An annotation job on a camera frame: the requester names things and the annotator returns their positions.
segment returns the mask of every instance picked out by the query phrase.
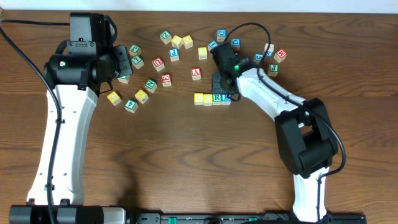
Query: brown table surface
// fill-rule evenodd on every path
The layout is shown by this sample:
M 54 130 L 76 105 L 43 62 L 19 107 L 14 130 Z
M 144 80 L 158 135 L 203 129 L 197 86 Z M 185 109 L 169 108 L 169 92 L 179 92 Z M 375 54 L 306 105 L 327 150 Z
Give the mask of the brown table surface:
M 243 22 L 271 32 L 275 49 L 289 54 L 275 79 L 292 93 L 319 97 L 347 150 L 344 171 L 326 182 L 333 213 L 364 213 L 369 223 L 394 223 L 398 212 L 398 17 L 377 14 L 106 12 L 118 27 L 116 45 L 142 47 L 145 65 L 129 84 L 114 82 L 123 103 L 148 78 L 171 73 L 135 114 L 101 95 L 88 133 L 85 205 L 124 205 L 135 212 L 256 213 L 290 210 L 292 174 L 283 165 L 272 120 L 253 102 L 194 106 L 195 92 L 210 93 L 211 58 L 197 48 Z M 5 11 L 4 17 L 67 22 L 67 11 Z M 69 38 L 67 27 L 4 24 L 11 39 L 39 68 Z M 191 35 L 194 48 L 170 62 L 163 30 Z M 265 34 L 245 27 L 241 55 L 264 48 Z M 0 222 L 24 204 L 40 160 L 47 120 L 46 89 L 32 69 L 0 38 Z M 156 72 L 151 61 L 163 57 Z M 192 81 L 190 69 L 201 67 Z M 338 167 L 340 153 L 332 169 Z

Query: wire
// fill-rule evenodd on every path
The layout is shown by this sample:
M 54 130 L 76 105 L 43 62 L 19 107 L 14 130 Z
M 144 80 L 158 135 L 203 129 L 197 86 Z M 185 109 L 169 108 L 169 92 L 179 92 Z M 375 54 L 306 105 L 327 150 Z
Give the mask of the wire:
M 341 158 L 341 164 L 340 164 L 340 166 L 339 166 L 337 169 L 333 170 L 333 171 L 330 171 L 330 172 L 327 172 L 326 174 L 320 175 L 320 176 L 318 177 L 318 180 L 317 180 L 317 182 L 318 182 L 317 216 L 318 216 L 318 223 L 319 223 L 319 221 L 320 221 L 320 211 L 319 211 L 319 209 L 320 209 L 320 191 L 321 191 L 321 190 L 320 190 L 320 186 L 321 186 L 321 184 L 322 184 L 322 178 L 327 177 L 327 176 L 329 176 L 329 175 L 336 174 L 336 173 L 340 172 L 341 170 L 343 170 L 343 168 L 344 168 L 344 166 L 345 166 L 345 164 L 346 164 L 346 151 L 345 151 L 345 147 L 344 147 L 343 142 L 341 141 L 339 135 L 337 135 L 336 131 L 330 126 L 330 124 L 329 124 L 327 121 L 325 121 L 325 119 L 324 119 L 322 116 L 320 116 L 317 112 L 310 110 L 310 109 L 307 108 L 306 106 L 301 105 L 300 103 L 297 103 L 297 102 L 291 100 L 291 99 L 289 98 L 289 96 L 283 95 L 282 93 L 280 93 L 279 91 L 277 91 L 275 88 L 273 88 L 272 86 L 270 86 L 267 82 L 265 82 L 264 79 L 262 78 L 262 76 L 260 75 L 260 69 L 261 69 L 261 67 L 262 67 L 262 64 L 264 63 L 264 59 L 265 59 L 265 57 L 266 57 L 266 53 L 267 53 L 267 51 L 269 50 L 269 47 L 271 46 L 271 35 L 269 34 L 267 28 L 265 28 L 263 25 L 258 24 L 258 23 L 256 23 L 256 22 L 248 22 L 248 23 L 245 23 L 245 24 L 241 24 L 241 25 L 235 27 L 233 30 L 231 30 L 231 32 L 229 32 L 229 33 L 227 34 L 227 36 L 226 36 L 224 42 L 226 42 L 226 40 L 228 39 L 228 37 L 229 37 L 234 31 L 236 31 L 236 30 L 239 29 L 240 27 L 248 26 L 248 25 L 254 25 L 254 26 L 260 27 L 261 29 L 263 29 L 263 30 L 267 33 L 267 36 L 268 36 L 268 46 L 267 46 L 266 50 L 264 51 L 264 53 L 263 53 L 263 55 L 262 55 L 262 58 L 261 58 L 261 61 L 260 61 L 260 64 L 259 64 L 259 66 L 258 66 L 258 68 L 257 68 L 257 76 L 258 76 L 259 80 L 262 82 L 262 84 L 264 84 L 266 87 L 268 87 L 268 88 L 269 88 L 270 90 L 272 90 L 274 93 L 276 93 L 277 95 L 279 95 L 279 96 L 280 96 L 282 99 L 284 99 L 285 101 L 287 101 L 287 102 L 289 102 L 289 103 L 291 103 L 291 104 L 297 106 L 298 108 L 303 109 L 303 110 L 306 111 L 310 116 L 313 116 L 314 118 L 317 118 L 319 121 L 321 121 L 321 123 L 323 123 L 323 124 L 326 126 L 326 128 L 327 128 L 327 129 L 332 133 L 332 135 L 335 137 L 335 139 L 337 140 L 337 143 L 338 143 L 338 145 L 339 145 L 339 147 L 340 147 L 340 150 L 341 150 L 341 157 L 342 157 L 342 158 Z
M 2 23 L 3 22 L 10 22 L 10 23 L 18 23 L 18 24 L 32 24 L 32 25 L 42 25 L 42 26 L 69 26 L 69 23 L 64 23 L 64 22 L 36 22 L 36 21 L 23 21 L 23 20 L 17 20 L 17 19 L 0 19 L 0 33 L 4 37 L 4 39 L 8 42 L 9 45 L 27 62 L 28 65 L 30 65 L 35 73 L 39 76 L 39 78 L 43 81 L 45 87 L 48 89 L 54 103 L 55 103 L 55 108 L 57 109 L 57 120 L 56 122 L 56 127 L 55 127 L 55 134 L 54 134 L 54 140 L 52 144 L 52 149 L 51 149 L 51 155 L 50 155 L 50 161 L 49 161 L 49 169 L 47 173 L 47 203 L 48 203 L 48 208 L 49 208 L 49 215 L 50 215 L 50 221 L 52 224 L 56 224 L 57 221 L 55 219 L 55 215 L 53 213 L 53 204 L 52 204 L 52 172 L 53 172 L 53 167 L 54 167 L 54 160 L 55 160 L 55 152 L 57 150 L 57 144 L 58 144 L 58 137 L 60 135 L 60 129 L 61 129 L 61 124 L 63 123 L 62 120 L 62 110 L 60 103 L 57 100 L 57 97 L 55 96 L 54 91 L 51 89 L 49 83 L 43 76 L 43 74 L 40 72 L 40 70 L 36 67 L 36 65 L 27 57 L 21 50 L 20 48 L 7 36 L 7 34 L 4 32 L 2 28 Z

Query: wooden cube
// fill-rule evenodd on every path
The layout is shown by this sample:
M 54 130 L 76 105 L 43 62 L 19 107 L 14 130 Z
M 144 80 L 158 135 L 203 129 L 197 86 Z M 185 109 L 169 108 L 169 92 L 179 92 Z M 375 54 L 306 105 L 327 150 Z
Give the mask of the wooden cube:
M 203 106 L 213 105 L 213 94 L 203 94 Z
M 262 53 L 255 53 L 254 54 L 254 61 L 259 63 L 262 59 Z
M 279 65 L 275 65 L 275 64 L 270 64 L 268 67 L 268 76 L 269 77 L 276 77 L 276 75 L 278 75 L 279 72 Z
M 231 39 L 231 46 L 232 46 L 232 49 L 234 50 L 234 51 L 239 51 L 239 49 L 241 48 L 241 39 L 239 39 L 239 38 L 233 38 L 233 39 Z
M 264 47 L 264 52 L 267 50 L 267 47 L 268 47 L 268 44 L 266 44 L 266 46 Z M 274 52 L 274 47 L 275 47 L 274 44 L 270 44 L 268 51 Z
M 170 74 L 162 75 L 163 87 L 172 86 L 172 76 Z
M 199 60 L 207 59 L 207 49 L 206 47 L 198 48 Z
M 213 94 L 213 106 L 221 105 L 221 94 Z
M 203 105 L 203 93 L 195 93 L 193 96 L 193 102 L 195 105 Z
M 169 50 L 170 60 L 172 62 L 176 60 L 180 60 L 180 54 L 178 53 L 178 49 L 170 49 Z
M 222 94 L 221 96 L 221 105 L 230 105 L 231 99 L 229 99 L 226 94 Z
M 124 105 L 124 109 L 132 113 L 135 113 L 137 108 L 138 108 L 138 103 L 135 102 L 134 100 L 127 100 L 126 105 Z
M 144 61 L 142 60 L 142 58 L 140 58 L 139 56 L 135 56 L 131 59 L 132 65 L 136 68 L 139 69 L 142 66 L 144 66 Z
M 200 70 L 200 68 L 191 69 L 191 75 L 192 75 L 192 80 L 201 79 L 201 70 Z
M 274 54 L 273 52 L 267 51 L 266 57 L 272 57 L 273 54 Z
M 130 76 L 126 75 L 126 76 L 123 76 L 123 77 L 119 77 L 118 80 L 119 80 L 119 82 L 129 83 Z
M 185 46 L 185 49 L 193 47 L 193 40 L 190 35 L 185 36 L 182 38 L 182 44 Z
M 133 57 L 139 56 L 141 54 L 141 48 L 138 45 L 133 44 L 131 45 L 129 52 L 130 55 Z
M 157 88 L 157 84 L 156 84 L 156 82 L 153 81 L 153 80 L 148 80 L 148 81 L 145 83 L 144 87 L 145 87 L 145 89 L 146 89 L 148 92 L 154 93 L 155 90 L 156 90 L 156 88 Z
M 136 93 L 136 98 L 137 98 L 138 102 L 140 102 L 142 104 L 144 104 L 149 99 L 148 94 L 144 90 L 139 90 Z
M 107 96 L 108 100 L 113 104 L 113 106 L 118 105 L 120 102 L 122 102 L 122 99 L 120 99 L 120 96 L 113 91 L 111 94 Z
M 278 63 L 281 63 L 283 60 L 286 59 L 287 53 L 286 51 L 284 51 L 283 49 L 278 50 L 275 55 L 274 55 L 274 59 L 275 61 L 277 61 Z
M 172 34 L 169 31 L 165 30 L 163 31 L 163 33 L 160 34 L 160 39 L 164 44 L 168 44 L 170 43 L 170 41 L 172 41 Z
M 219 29 L 217 31 L 217 42 L 224 42 L 226 38 L 226 29 Z
M 212 40 L 208 45 L 207 45 L 207 50 L 211 51 L 213 48 L 219 46 L 219 43 L 217 41 Z
M 155 60 L 152 61 L 152 64 L 158 72 L 164 68 L 164 61 L 160 57 L 155 58 Z
M 176 49 L 179 49 L 182 46 L 182 38 L 174 35 L 172 39 L 172 46 L 175 47 Z

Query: white wall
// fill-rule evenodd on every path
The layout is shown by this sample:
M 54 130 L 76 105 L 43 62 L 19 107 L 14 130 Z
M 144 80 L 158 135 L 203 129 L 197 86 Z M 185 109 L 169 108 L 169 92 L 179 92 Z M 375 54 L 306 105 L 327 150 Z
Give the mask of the white wall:
M 0 0 L 4 9 L 398 13 L 398 0 Z

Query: wooden table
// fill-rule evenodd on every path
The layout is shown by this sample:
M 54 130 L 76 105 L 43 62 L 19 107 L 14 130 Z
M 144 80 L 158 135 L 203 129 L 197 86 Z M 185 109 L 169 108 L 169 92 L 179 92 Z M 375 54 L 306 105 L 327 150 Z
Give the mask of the wooden table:
M 275 79 L 292 93 L 326 104 L 347 150 L 344 171 L 326 182 L 333 213 L 364 213 L 369 223 L 395 223 L 398 212 L 398 17 L 369 14 L 106 12 L 118 27 L 116 44 L 142 47 L 144 67 L 129 84 L 114 82 L 123 102 L 148 78 L 173 76 L 136 114 L 101 95 L 91 120 L 85 158 L 85 204 L 124 205 L 135 212 L 254 213 L 290 210 L 293 178 L 277 150 L 272 120 L 250 100 L 194 106 L 194 92 L 210 93 L 212 59 L 197 47 L 243 22 L 271 32 L 275 49 L 289 54 Z M 66 11 L 6 11 L 4 17 L 69 20 Z M 5 24 L 11 39 L 39 68 L 69 38 L 67 27 Z M 163 30 L 190 34 L 194 48 L 170 62 Z M 265 34 L 245 27 L 241 55 L 264 48 Z M 40 160 L 47 120 L 44 88 L 32 69 L 0 39 L 0 222 L 24 204 Z M 161 56 L 166 69 L 151 61 Z M 193 82 L 192 67 L 203 76 Z M 334 157 L 332 169 L 341 161 Z

